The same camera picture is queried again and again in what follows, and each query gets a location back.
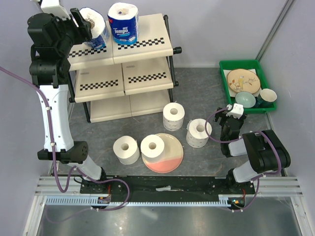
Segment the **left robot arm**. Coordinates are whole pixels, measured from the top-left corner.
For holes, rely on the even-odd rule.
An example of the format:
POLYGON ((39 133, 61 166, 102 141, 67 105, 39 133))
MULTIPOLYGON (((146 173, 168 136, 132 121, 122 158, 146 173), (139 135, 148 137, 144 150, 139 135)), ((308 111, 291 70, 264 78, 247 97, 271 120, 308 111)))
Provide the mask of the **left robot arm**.
POLYGON ((73 91, 68 56, 74 45, 92 37, 91 24, 77 8, 62 19, 52 13, 39 13, 28 19, 28 34, 33 41, 29 72, 42 108, 45 141, 37 153, 39 160, 68 164, 85 178, 93 179, 91 188, 104 193, 108 188, 105 171, 90 157, 85 141, 74 141, 68 121, 67 96, 73 91))

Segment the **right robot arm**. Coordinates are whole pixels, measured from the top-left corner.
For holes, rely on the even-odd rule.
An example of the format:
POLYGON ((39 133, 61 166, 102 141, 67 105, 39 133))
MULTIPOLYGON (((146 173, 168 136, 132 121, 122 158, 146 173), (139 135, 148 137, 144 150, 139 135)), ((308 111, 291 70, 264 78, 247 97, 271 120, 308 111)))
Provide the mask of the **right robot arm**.
POLYGON ((249 132, 240 135, 246 114, 233 116, 232 105, 217 108, 214 121, 221 126, 220 138, 212 139, 220 143, 222 154, 227 157, 246 155, 248 161, 231 169, 226 175, 225 187, 230 193, 238 193, 243 183, 263 176, 280 175, 291 165, 291 157, 272 129, 249 132))

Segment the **blue paper towel roll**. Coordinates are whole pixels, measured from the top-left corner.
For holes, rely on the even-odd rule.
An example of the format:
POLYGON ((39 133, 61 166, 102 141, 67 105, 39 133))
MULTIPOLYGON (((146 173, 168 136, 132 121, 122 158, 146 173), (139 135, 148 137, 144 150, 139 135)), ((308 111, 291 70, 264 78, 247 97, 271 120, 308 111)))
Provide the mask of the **blue paper towel roll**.
POLYGON ((138 8, 118 2, 108 11, 108 20, 114 41, 120 45, 132 45, 138 39, 138 8))

